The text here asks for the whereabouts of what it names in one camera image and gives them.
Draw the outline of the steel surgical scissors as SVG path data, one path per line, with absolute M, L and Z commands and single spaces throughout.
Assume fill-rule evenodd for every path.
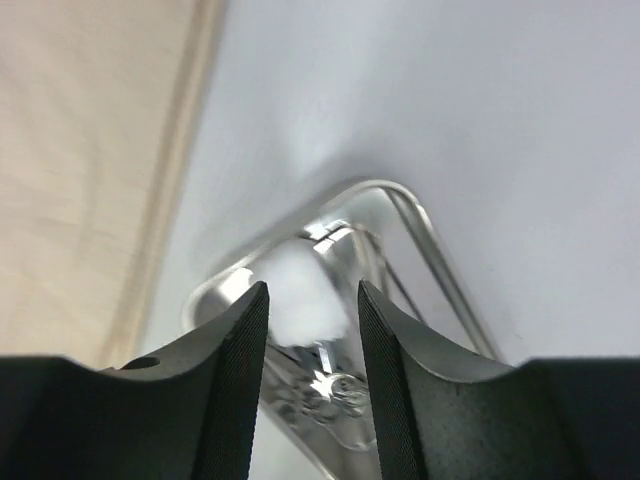
M 293 363 L 290 385 L 302 411 L 314 421 L 332 425 L 341 418 L 361 420 L 368 414 L 368 385 L 346 340 L 319 340 L 276 351 Z

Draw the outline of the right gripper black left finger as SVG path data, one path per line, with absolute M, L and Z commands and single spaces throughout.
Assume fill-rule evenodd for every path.
M 244 479 L 268 330 L 254 284 L 218 317 L 119 369 L 1 361 L 5 479 Z

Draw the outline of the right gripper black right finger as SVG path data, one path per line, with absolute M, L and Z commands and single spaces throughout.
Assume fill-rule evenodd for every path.
M 407 315 L 369 282 L 358 314 L 386 479 L 635 479 L 639 362 L 512 367 Z

